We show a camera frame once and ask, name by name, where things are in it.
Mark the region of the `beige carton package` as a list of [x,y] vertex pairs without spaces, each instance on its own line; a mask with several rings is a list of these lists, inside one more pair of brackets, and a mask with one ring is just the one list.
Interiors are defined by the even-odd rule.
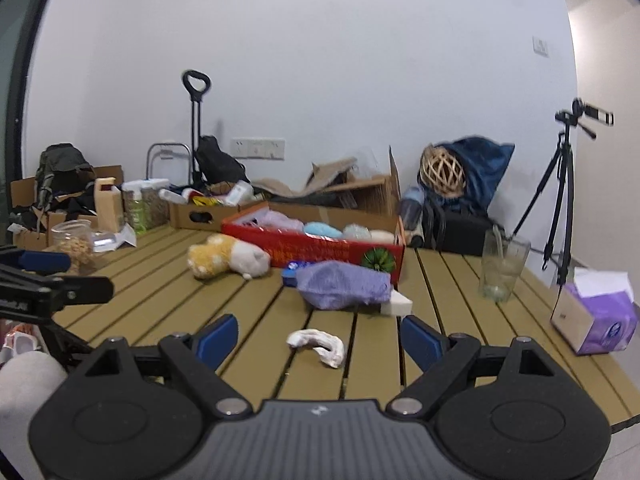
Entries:
[[113,177],[97,178],[94,182],[94,204],[101,231],[119,233],[124,227],[122,193]]

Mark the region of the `blue water bottle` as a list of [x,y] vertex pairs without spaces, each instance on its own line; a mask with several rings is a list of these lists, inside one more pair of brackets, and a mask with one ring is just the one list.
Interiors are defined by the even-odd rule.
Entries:
[[406,234],[413,232],[420,226],[424,200],[424,189],[420,185],[411,185],[402,194],[399,203],[399,217]]

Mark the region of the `green soap bottle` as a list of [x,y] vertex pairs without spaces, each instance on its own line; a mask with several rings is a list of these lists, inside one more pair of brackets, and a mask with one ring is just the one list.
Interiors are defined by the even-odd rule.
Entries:
[[146,227],[145,202],[141,188],[124,184],[122,186],[122,196],[124,196],[127,222],[137,234],[144,233],[148,228]]

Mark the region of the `light blue plush toy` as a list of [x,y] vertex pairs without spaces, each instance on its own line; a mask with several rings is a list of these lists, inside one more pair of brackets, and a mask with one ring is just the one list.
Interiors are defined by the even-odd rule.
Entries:
[[343,232],[324,222],[307,222],[304,224],[303,232],[309,236],[330,238],[331,240],[340,240]]

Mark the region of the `white wall power strip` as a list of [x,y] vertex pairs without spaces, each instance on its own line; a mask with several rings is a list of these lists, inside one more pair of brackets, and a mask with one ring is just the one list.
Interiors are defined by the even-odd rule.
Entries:
[[285,140],[259,138],[233,138],[231,155],[238,159],[285,159]]

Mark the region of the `purple tissue box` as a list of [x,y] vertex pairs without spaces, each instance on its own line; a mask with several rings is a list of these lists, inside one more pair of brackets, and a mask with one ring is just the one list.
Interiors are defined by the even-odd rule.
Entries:
[[639,324],[628,274],[576,268],[551,323],[578,356],[624,351]]

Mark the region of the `large open cardboard box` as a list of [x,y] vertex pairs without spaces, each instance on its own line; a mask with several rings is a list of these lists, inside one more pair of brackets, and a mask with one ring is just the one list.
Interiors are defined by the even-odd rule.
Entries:
[[357,209],[371,214],[396,214],[400,199],[397,165],[388,149],[386,174],[373,171],[358,157],[312,166],[301,191],[294,191],[276,179],[253,183],[259,193],[276,203]]

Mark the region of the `purple cloth pouch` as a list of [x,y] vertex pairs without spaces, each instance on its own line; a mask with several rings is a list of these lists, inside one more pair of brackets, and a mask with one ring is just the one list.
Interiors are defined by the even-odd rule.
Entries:
[[298,268],[295,279],[303,300],[327,311],[357,304],[384,304],[393,290],[387,273],[335,260]]

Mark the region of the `blue small packet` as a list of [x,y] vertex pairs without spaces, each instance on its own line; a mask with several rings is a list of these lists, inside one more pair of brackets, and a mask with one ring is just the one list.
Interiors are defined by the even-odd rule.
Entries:
[[296,273],[298,269],[311,266],[311,262],[307,261],[290,261],[281,271],[282,284],[286,287],[297,287]]

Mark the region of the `white triangular sponge wedge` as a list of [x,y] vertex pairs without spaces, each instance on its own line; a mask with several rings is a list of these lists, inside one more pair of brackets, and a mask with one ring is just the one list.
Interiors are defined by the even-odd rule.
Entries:
[[411,299],[393,289],[390,293],[390,299],[380,305],[380,313],[395,318],[404,318],[407,315],[412,315],[412,306]]

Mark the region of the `glass jar with snacks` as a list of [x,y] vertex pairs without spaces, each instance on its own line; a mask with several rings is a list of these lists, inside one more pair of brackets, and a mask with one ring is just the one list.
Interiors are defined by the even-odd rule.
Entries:
[[70,257],[70,268],[79,271],[93,259],[93,229],[85,219],[65,221],[51,229],[51,245]]

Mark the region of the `small brown cardboard tray box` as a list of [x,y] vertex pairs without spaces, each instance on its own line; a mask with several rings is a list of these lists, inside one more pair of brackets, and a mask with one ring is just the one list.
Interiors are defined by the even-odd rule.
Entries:
[[265,201],[254,200],[238,206],[200,206],[195,204],[175,204],[168,202],[169,224],[177,230],[198,230],[220,232],[222,222],[246,210],[265,205]]

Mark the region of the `red cardboard storage box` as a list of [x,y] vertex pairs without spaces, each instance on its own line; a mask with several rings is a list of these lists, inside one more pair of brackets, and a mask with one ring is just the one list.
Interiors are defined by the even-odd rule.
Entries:
[[[265,215],[275,212],[303,223],[320,222],[340,231],[356,224],[371,231],[390,233],[392,240],[389,243],[382,240],[348,240],[345,237],[306,234],[265,226]],[[294,260],[344,261],[390,274],[390,281],[397,284],[404,260],[404,226],[401,220],[358,209],[262,202],[222,220],[221,232],[262,248],[268,252],[271,264],[276,268],[284,268]]]

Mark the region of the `yellow white plush dog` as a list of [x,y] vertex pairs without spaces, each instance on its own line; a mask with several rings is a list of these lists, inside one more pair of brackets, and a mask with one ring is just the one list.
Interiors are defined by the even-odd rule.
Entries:
[[216,233],[209,235],[205,243],[189,248],[186,264],[198,280],[211,280],[227,272],[252,280],[269,272],[270,255],[254,244]]

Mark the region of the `dark blue cushion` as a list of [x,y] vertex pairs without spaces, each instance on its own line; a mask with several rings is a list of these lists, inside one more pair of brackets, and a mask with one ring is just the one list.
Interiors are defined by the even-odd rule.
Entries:
[[469,211],[474,216],[487,216],[488,207],[509,167],[515,150],[513,143],[498,144],[484,136],[467,136],[454,142],[437,144],[446,148],[463,167],[465,188],[456,198],[434,199],[445,209]]

